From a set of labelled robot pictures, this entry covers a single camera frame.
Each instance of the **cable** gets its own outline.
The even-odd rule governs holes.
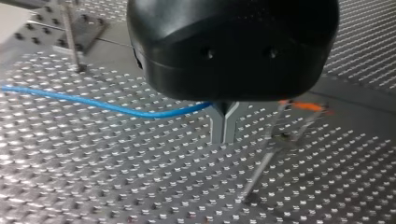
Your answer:
[[[103,109],[117,111],[122,114],[132,115],[132,116],[144,118],[144,119],[172,118],[172,117],[176,117],[176,116],[180,116],[180,115],[190,114],[192,112],[205,109],[212,105],[212,103],[206,102],[206,103],[202,103],[199,105],[193,105],[193,106],[189,106],[189,107],[185,107],[185,108],[151,113],[151,112],[132,110],[132,109],[129,109],[129,108],[126,108],[123,106],[111,105],[111,104],[107,104],[107,103],[100,102],[100,101],[94,101],[94,100],[90,100],[90,99],[83,98],[80,96],[66,95],[66,94],[50,92],[50,91],[33,90],[33,89],[29,89],[29,88],[24,88],[24,87],[2,86],[1,90],[2,91],[15,91],[15,92],[28,93],[28,94],[33,94],[33,95],[40,95],[40,96],[47,96],[47,97],[55,98],[55,99],[59,99],[59,100],[78,102],[78,103],[82,103],[84,105],[93,105],[93,106],[101,107]]]

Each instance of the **thin metal rod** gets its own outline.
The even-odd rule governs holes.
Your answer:
[[[285,111],[288,105],[290,105],[290,101],[288,101],[286,104],[279,105],[279,107],[277,108],[277,113],[274,115],[274,117],[271,119],[271,123],[265,129],[264,142],[262,143],[263,150],[265,150],[269,140],[271,140],[276,123],[280,119],[280,117],[282,116],[283,112]],[[262,172],[264,172],[265,168],[268,166],[268,164],[270,163],[271,159],[275,156],[275,154],[276,152],[273,151],[273,152],[268,152],[264,155],[262,161],[260,162],[259,167],[256,169],[256,171],[254,171],[253,176],[250,178],[251,179],[250,182],[247,183],[244,190],[240,194],[239,199],[241,200],[241,202],[243,202],[246,199],[246,197],[251,193],[253,188],[256,186],[256,183],[260,180],[262,176]]]
[[[300,130],[291,138],[291,142],[297,142],[300,140],[300,138],[303,136],[305,131],[308,129],[309,126],[315,123],[317,119],[324,113],[326,112],[326,109],[322,109],[320,111],[315,112],[313,115],[309,116],[307,119],[305,119],[305,123],[303,126],[301,126]]]
[[[67,45],[70,48],[70,57],[76,71],[80,71],[82,66],[79,61],[78,52],[76,49],[76,42],[72,27],[72,13],[70,6],[66,3],[61,4],[61,12],[64,19],[64,29],[66,31]]]

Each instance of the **black cover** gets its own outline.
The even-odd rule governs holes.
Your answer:
[[[334,41],[336,0],[130,0],[138,63],[163,94],[274,101],[308,91]]]

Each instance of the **metal post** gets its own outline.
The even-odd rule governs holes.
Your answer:
[[[282,116],[287,106],[290,105],[290,102],[291,101],[288,101],[286,104],[279,105],[277,109],[277,113],[274,115],[274,117],[271,119],[271,123],[265,129],[264,142],[262,143],[263,150],[265,150],[269,140],[271,140],[276,123]],[[239,197],[241,202],[243,202],[246,199],[246,197],[250,194],[250,192],[253,190],[256,183],[260,180],[262,176],[262,172],[265,170],[265,168],[270,163],[271,159],[275,156],[275,154],[276,152],[273,151],[273,152],[268,152],[264,155],[259,167],[256,169],[256,171],[254,171],[253,176],[250,178],[251,180],[247,183],[247,185],[245,186],[244,190],[242,191]]]
[[[76,72],[80,72],[82,70],[82,66],[79,61],[78,57],[78,52],[76,49],[76,42],[74,38],[74,33],[73,33],[73,27],[72,27],[72,14],[70,11],[70,6],[66,3],[61,4],[61,13],[64,19],[64,29],[66,32],[66,39],[67,39],[67,45],[70,48],[70,57],[72,60],[73,64],[73,69]]]

